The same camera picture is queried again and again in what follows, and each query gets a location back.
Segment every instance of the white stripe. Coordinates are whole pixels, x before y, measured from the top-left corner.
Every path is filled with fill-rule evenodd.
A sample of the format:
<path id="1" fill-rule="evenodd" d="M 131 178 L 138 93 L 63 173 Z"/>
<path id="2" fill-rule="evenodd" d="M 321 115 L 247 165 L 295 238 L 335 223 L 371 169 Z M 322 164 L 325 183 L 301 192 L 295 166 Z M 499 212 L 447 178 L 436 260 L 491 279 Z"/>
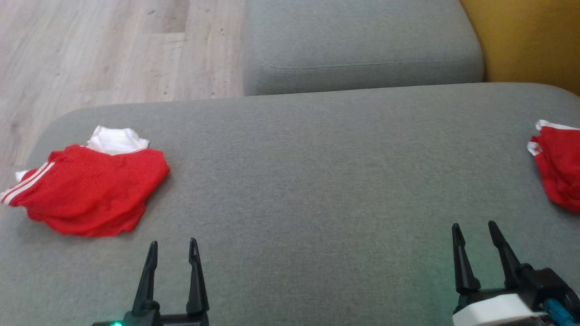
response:
<path id="1" fill-rule="evenodd" d="M 572 128 L 572 127 L 565 126 L 565 125 L 553 124 L 550 121 L 546 121 L 546 120 L 538 120 L 538 122 L 536 122 L 536 129 L 540 130 L 540 129 L 542 129 L 542 127 L 551 127 L 554 129 L 562 129 L 562 130 L 580 130 L 580 129 Z"/>
<path id="2" fill-rule="evenodd" d="M 538 143 L 534 143 L 534 142 L 528 142 L 528 151 L 530 153 L 532 153 L 533 156 L 538 155 L 539 153 L 542 152 L 542 149 L 540 148 L 540 146 L 538 145 Z"/>
<path id="3" fill-rule="evenodd" d="M 48 162 L 42 164 L 42 166 L 40 168 L 38 168 L 38 170 L 36 172 L 34 172 L 33 175 L 30 176 L 30 178 L 20 182 L 19 184 L 15 185 L 14 187 L 4 191 L 3 193 L 0 194 L 0 201 L 2 201 L 2 199 L 4 198 L 4 196 L 6 196 L 7 194 L 9 194 L 11 191 L 16 190 L 20 187 L 22 187 L 23 185 L 27 184 L 28 182 L 32 181 L 37 175 L 39 175 L 42 172 L 42 169 L 44 169 L 45 166 L 47 166 Z"/>
<path id="4" fill-rule="evenodd" d="M 17 195 L 19 195 L 20 193 L 22 193 L 24 190 L 32 187 L 37 181 L 39 181 L 40 178 L 42 178 L 42 176 L 44 175 L 44 173 L 46 173 L 46 171 L 50 170 L 50 168 L 54 165 L 55 163 L 50 163 L 46 169 L 44 169 L 44 171 L 42 171 L 42 173 L 40 173 L 38 176 L 36 176 L 36 178 L 34 180 L 32 180 L 32 182 L 29 182 L 27 185 L 25 185 L 24 187 L 21 187 L 20 189 L 17 189 L 16 191 L 14 191 L 12 194 L 9 194 L 8 197 L 6 197 L 6 199 L 4 200 L 4 204 L 5 205 L 10 205 L 10 201 L 12 199 L 14 199 L 14 197 L 16 197 Z"/>

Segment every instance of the gray ottoman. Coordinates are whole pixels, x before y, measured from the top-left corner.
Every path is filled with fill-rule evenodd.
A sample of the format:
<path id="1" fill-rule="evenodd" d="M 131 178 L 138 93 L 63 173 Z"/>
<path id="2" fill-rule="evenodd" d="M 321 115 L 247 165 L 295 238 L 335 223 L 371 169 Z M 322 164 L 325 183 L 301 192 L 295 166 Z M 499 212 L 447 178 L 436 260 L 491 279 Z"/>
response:
<path id="1" fill-rule="evenodd" d="M 580 220 L 525 148 L 543 118 L 580 125 L 551 86 L 464 84 L 93 108 L 56 121 L 29 167 L 98 124 L 131 127 L 172 172 L 133 233 L 65 237 L 0 221 L 2 325 L 90 325 L 131 308 L 148 245 L 155 298 L 185 310 L 196 237 L 212 325 L 451 325 L 451 225 L 484 287 L 503 283 L 493 219 L 522 262 L 580 289 Z"/>
<path id="2" fill-rule="evenodd" d="M 458 0 L 249 0 L 246 95 L 480 82 Z"/>

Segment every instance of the white cloth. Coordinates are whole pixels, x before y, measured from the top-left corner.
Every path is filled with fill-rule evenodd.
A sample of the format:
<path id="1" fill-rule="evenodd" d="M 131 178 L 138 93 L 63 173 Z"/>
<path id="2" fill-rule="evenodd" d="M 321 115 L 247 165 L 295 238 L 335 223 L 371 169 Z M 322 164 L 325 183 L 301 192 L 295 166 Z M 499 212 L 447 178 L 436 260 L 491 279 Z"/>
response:
<path id="1" fill-rule="evenodd" d="M 92 150 L 109 155 L 117 155 L 147 148 L 149 146 L 149 141 L 147 139 L 139 138 L 139 135 L 137 135 L 133 129 L 110 129 L 103 126 L 97 126 L 93 135 L 87 141 L 87 144 L 87 147 Z M 16 181 L 22 181 L 26 172 L 28 171 L 16 172 Z"/>

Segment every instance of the white plastic part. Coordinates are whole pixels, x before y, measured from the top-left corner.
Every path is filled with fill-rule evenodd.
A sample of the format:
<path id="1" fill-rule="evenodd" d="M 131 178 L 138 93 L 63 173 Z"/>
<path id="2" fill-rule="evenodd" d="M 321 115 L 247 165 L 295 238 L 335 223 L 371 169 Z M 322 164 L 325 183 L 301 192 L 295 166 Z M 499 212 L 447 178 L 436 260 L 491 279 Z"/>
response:
<path id="1" fill-rule="evenodd" d="M 472 303 L 453 315 L 454 326 L 493 326 L 536 317 L 517 294 Z"/>

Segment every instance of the red cloth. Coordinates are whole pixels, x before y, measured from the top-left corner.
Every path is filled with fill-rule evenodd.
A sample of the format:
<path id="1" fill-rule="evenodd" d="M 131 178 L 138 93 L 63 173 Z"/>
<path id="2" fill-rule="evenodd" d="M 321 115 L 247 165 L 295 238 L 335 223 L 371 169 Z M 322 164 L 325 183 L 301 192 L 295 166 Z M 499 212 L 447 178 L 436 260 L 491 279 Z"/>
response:
<path id="1" fill-rule="evenodd" d="M 540 120 L 528 150 L 534 155 L 548 198 L 580 213 L 580 130 Z"/>
<path id="2" fill-rule="evenodd" d="M 116 236 L 132 231 L 145 200 L 169 173 L 163 153 L 145 148 L 109 155 L 79 145 L 54 151 L 0 201 L 62 234 Z"/>

